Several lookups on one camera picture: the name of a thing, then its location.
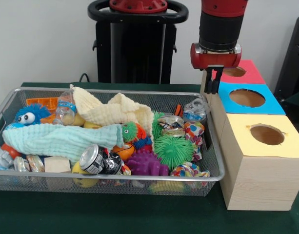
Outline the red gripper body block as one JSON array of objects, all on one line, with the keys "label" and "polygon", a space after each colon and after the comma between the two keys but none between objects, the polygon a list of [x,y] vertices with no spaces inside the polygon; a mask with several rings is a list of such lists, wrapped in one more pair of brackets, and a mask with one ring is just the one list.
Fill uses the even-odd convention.
[{"label": "red gripper body block", "polygon": [[212,52],[193,43],[190,49],[191,64],[194,69],[205,70],[209,67],[236,68],[241,59],[241,45],[228,52]]}]

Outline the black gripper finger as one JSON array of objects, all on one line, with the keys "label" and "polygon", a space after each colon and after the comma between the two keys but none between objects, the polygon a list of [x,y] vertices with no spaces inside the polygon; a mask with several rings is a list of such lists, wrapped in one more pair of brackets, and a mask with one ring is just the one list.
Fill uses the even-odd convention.
[{"label": "black gripper finger", "polygon": [[216,70],[216,76],[212,81],[212,94],[216,94],[219,91],[221,76],[222,76],[222,70]]},{"label": "black gripper finger", "polygon": [[210,94],[212,92],[212,70],[206,70],[204,92],[207,94]]}]

